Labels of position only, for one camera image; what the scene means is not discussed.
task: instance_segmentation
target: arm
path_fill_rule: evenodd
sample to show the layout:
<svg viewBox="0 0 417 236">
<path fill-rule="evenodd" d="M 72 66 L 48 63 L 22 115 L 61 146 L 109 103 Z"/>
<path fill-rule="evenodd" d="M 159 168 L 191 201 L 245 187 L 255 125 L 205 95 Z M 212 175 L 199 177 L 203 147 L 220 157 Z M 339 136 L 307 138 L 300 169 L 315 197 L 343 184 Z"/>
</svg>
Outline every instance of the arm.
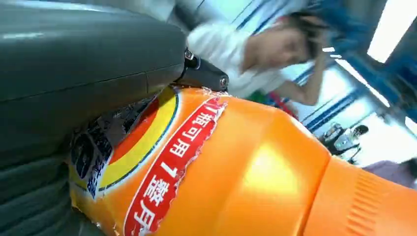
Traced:
<svg viewBox="0 0 417 236">
<path fill-rule="evenodd" d="M 345 149 L 343 149 L 343 150 L 340 150 L 340 151 L 337 151 L 337 153 L 335 153 L 334 155 L 342 155 L 342 154 L 344 154 L 345 152 L 347 152 L 347 151 L 349 151 L 349 150 L 351 150 L 351 149 L 354 149 L 354 148 L 360 148 L 360 146 L 359 146 L 359 144 L 356 144 L 356 145 L 353 145 L 353 146 L 351 146 L 351 147 L 348 147 L 348 148 L 345 148 Z"/>
<path fill-rule="evenodd" d="M 302 86 L 292 81 L 285 81 L 274 91 L 275 93 L 308 106 L 317 103 L 323 82 L 323 72 L 326 69 L 326 55 L 322 51 L 322 46 L 325 44 L 323 33 L 320 34 L 318 40 L 321 46 L 318 47 L 319 52 L 314 65 L 314 72 L 310 75 L 308 81 Z"/>
<path fill-rule="evenodd" d="M 369 166 L 363 167 L 362 169 L 372 173 L 375 170 L 377 170 L 377 169 L 379 169 L 379 168 L 381 168 L 385 165 L 396 165 L 396 163 L 392 162 L 392 161 L 388 161 L 388 160 L 379 161 L 379 162 L 376 162 L 376 163 L 371 164 Z"/>
</svg>

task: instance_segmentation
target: dark hair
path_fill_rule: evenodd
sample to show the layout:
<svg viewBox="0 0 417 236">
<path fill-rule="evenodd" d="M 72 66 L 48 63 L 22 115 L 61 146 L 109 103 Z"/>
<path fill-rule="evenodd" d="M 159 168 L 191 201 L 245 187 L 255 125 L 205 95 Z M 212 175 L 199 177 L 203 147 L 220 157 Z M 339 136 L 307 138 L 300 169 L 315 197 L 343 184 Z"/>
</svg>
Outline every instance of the dark hair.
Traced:
<svg viewBox="0 0 417 236">
<path fill-rule="evenodd" d="M 416 158 L 412 158 L 408 161 L 403 162 L 402 164 L 408 167 L 408 170 L 410 171 L 411 175 L 414 178 L 417 178 L 417 159 Z"/>
<path fill-rule="evenodd" d="M 360 126 L 355 128 L 355 132 L 358 132 L 359 134 L 366 134 L 369 131 L 368 126 L 361 124 Z"/>
<path fill-rule="evenodd" d="M 318 37 L 319 30 L 325 29 L 326 26 L 317 25 L 304 19 L 304 17 L 308 16 L 316 17 L 313 13 L 305 11 L 293 12 L 290 15 L 288 15 L 288 23 L 290 27 L 297 28 L 305 35 L 308 53 L 311 58 L 316 58 L 319 52 L 320 45 L 314 42 L 314 40 Z"/>
</svg>

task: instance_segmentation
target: orange plastic bottle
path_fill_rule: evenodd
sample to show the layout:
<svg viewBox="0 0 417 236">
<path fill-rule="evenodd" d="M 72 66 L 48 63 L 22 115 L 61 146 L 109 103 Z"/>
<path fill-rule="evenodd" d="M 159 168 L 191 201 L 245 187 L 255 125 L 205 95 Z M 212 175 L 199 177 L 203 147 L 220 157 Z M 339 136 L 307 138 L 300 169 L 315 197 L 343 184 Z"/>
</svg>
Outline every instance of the orange plastic bottle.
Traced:
<svg viewBox="0 0 417 236">
<path fill-rule="evenodd" d="M 165 89 L 102 166 L 91 181 L 71 165 L 72 199 L 109 236 L 417 235 L 414 190 L 332 158 L 278 109 L 204 89 Z"/>
</svg>

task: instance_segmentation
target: woman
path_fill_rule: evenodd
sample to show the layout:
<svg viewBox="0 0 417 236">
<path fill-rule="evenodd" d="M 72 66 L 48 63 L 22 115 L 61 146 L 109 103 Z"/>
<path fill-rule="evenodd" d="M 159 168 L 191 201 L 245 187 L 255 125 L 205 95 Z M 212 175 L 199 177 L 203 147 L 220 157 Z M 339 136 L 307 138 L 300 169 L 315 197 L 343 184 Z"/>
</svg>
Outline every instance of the woman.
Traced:
<svg viewBox="0 0 417 236">
<path fill-rule="evenodd" d="M 292 13 L 266 31 L 251 36 L 222 23 L 206 23 L 188 36 L 190 51 L 229 76 L 229 93 L 247 98 L 260 90 L 305 105 L 317 103 L 326 68 L 323 22 L 307 13 Z M 314 73 L 302 86 L 278 69 L 316 59 Z"/>
<path fill-rule="evenodd" d="M 340 124 L 335 124 L 320 141 L 332 155 L 341 156 L 349 150 L 357 149 L 356 153 L 353 154 L 355 156 L 360 151 L 359 137 L 368 131 L 369 128 L 366 125 L 359 125 L 352 130 L 344 129 Z M 347 158 L 351 164 L 355 162 L 353 156 Z"/>
</svg>

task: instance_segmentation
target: blue stripe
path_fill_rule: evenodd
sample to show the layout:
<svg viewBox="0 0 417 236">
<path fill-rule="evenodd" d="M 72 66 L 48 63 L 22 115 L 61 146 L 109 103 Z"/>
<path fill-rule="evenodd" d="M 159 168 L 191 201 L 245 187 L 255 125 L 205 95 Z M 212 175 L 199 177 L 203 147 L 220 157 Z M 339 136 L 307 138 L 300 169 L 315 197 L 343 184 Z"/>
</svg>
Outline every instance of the blue stripe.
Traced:
<svg viewBox="0 0 417 236">
<path fill-rule="evenodd" d="M 256 8 L 255 8 L 255 10 L 253 10 L 250 14 L 249 14 L 249 16 L 247 16 L 243 21 L 242 21 L 242 23 L 238 26 L 238 30 L 239 29 L 241 29 L 241 28 L 243 28 L 251 19 L 252 19 L 252 17 L 256 14 L 256 12 L 258 12 L 268 1 L 270 1 L 270 0 L 265 0 L 265 1 L 263 1 L 261 4 L 259 4 L 259 6 L 257 6 Z"/>
<path fill-rule="evenodd" d="M 261 29 L 270 21 L 273 17 L 275 17 L 285 6 L 287 6 L 290 3 L 290 0 L 286 0 L 282 5 L 278 7 L 277 10 L 275 10 L 266 20 L 264 20 L 252 33 L 252 35 L 257 34 Z"/>
<path fill-rule="evenodd" d="M 239 18 L 239 16 L 253 3 L 254 0 L 251 0 L 250 3 L 248 5 L 246 5 L 246 7 L 238 14 L 238 16 L 236 16 L 236 18 L 233 20 L 233 23 Z"/>
<path fill-rule="evenodd" d="M 332 66 L 334 66 L 334 65 L 336 65 L 336 61 L 335 60 L 332 60 L 330 63 L 328 63 L 327 64 L 327 66 L 326 66 L 326 69 L 328 69 L 329 67 L 332 67 Z M 308 75 L 310 75 L 311 73 L 313 73 L 313 71 L 314 71 L 314 65 L 313 66 L 311 66 L 310 68 L 308 68 L 307 70 L 305 70 L 301 75 L 299 75 L 295 80 L 294 80 L 294 82 L 295 83 L 297 83 L 297 84 L 300 84 L 300 82 L 305 78 L 305 77 L 307 77 Z M 289 102 L 290 100 L 288 99 L 288 98 L 284 98 L 284 100 L 283 100 L 283 102 L 284 103 L 287 103 L 287 102 Z"/>
<path fill-rule="evenodd" d="M 354 92 L 351 92 L 346 97 L 342 98 L 340 101 L 336 102 L 333 106 L 331 106 L 329 109 L 318 115 L 314 120 L 312 120 L 310 123 L 308 123 L 305 127 L 310 130 L 310 132 L 313 132 L 313 130 L 317 130 L 319 127 L 321 127 L 325 121 L 327 122 L 329 117 L 335 117 L 340 112 L 342 112 L 347 106 L 351 105 L 359 96 L 359 91 L 356 90 Z"/>
</svg>

